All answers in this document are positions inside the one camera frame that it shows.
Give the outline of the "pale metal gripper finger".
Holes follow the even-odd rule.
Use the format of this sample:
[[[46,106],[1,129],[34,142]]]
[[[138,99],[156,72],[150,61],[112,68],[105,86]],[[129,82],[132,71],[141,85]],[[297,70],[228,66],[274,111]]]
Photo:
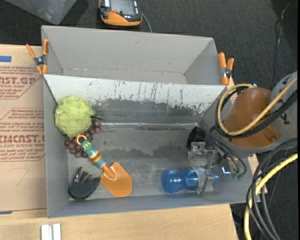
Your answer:
[[[198,187],[195,188],[195,192],[198,195],[203,195],[204,193],[212,192],[212,191],[213,191],[213,183],[208,178],[200,182]]]
[[[194,166],[193,170],[199,179],[205,179],[212,176],[211,171],[202,166]]]

